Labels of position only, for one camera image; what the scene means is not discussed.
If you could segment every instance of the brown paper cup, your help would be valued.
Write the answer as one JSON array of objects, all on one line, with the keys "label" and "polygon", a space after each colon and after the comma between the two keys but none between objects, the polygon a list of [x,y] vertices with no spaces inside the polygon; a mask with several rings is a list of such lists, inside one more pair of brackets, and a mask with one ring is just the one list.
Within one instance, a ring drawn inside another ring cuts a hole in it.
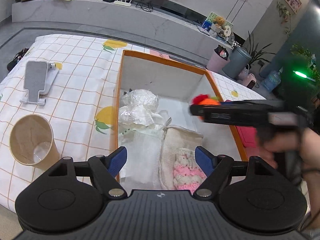
[{"label": "brown paper cup", "polygon": [[17,162],[46,171],[60,159],[52,127],[44,117],[29,114],[12,128],[10,151]]}]

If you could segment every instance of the table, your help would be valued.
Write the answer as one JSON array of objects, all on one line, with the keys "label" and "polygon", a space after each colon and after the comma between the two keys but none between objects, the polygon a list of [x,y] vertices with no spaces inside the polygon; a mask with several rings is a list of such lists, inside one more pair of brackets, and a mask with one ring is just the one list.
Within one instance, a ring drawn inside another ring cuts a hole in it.
[{"label": "table", "polygon": [[[115,86],[124,49],[152,53],[148,48],[101,38],[52,34],[36,38],[22,60],[0,83],[0,204],[15,212],[19,193],[43,171],[24,166],[12,157],[9,135],[18,119],[39,114],[51,124],[61,157],[86,161],[112,151],[111,129],[96,130],[97,114],[114,105]],[[45,106],[21,104],[25,65],[30,60],[62,63]],[[224,100],[264,99],[252,90],[210,72]],[[77,177],[90,184],[90,178]]]}]

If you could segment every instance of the trash can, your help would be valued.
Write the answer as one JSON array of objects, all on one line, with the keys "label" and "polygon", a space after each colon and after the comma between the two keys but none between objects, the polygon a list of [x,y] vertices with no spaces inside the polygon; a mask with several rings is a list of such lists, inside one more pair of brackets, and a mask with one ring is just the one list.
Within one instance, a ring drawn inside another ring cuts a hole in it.
[{"label": "trash can", "polygon": [[242,47],[236,47],[229,58],[230,62],[222,70],[233,79],[240,74],[251,60],[249,53]]}]

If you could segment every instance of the silver screw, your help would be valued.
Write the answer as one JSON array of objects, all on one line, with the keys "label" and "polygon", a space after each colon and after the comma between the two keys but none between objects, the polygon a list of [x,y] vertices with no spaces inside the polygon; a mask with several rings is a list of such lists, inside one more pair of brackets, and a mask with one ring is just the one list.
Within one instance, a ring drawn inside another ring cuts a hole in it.
[{"label": "silver screw", "polygon": [[209,197],[211,196],[212,191],[206,188],[202,188],[200,190],[197,190],[197,195],[200,197]]},{"label": "silver screw", "polygon": [[109,190],[109,195],[112,197],[121,197],[124,194],[124,191],[120,188],[113,188]]}]

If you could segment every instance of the trash can lid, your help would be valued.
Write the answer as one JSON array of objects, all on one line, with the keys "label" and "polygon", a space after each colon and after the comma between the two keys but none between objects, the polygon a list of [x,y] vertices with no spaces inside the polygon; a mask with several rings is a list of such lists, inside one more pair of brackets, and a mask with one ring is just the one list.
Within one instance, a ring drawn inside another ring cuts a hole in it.
[{"label": "trash can lid", "polygon": [[239,47],[237,46],[236,47],[236,51],[241,54],[243,57],[245,57],[246,59],[251,59],[251,56],[250,54],[246,51],[246,49],[242,48],[242,47]]}]

